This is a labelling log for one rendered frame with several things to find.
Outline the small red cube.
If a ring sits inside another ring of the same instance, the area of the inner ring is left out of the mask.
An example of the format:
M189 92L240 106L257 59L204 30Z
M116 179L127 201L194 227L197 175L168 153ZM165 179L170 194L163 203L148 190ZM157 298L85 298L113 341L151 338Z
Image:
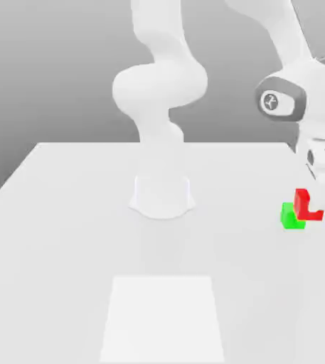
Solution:
M322 221L324 218L324 211L310 211L310 195L307 189L297 188L294 194L294 212L297 220L304 221Z

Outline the small green cube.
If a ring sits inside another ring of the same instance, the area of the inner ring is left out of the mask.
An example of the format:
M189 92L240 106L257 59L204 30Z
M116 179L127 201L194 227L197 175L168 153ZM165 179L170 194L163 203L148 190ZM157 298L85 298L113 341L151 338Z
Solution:
M287 230L303 230L306 227L306 222L304 220L297 219L293 203L283 202L280 221Z

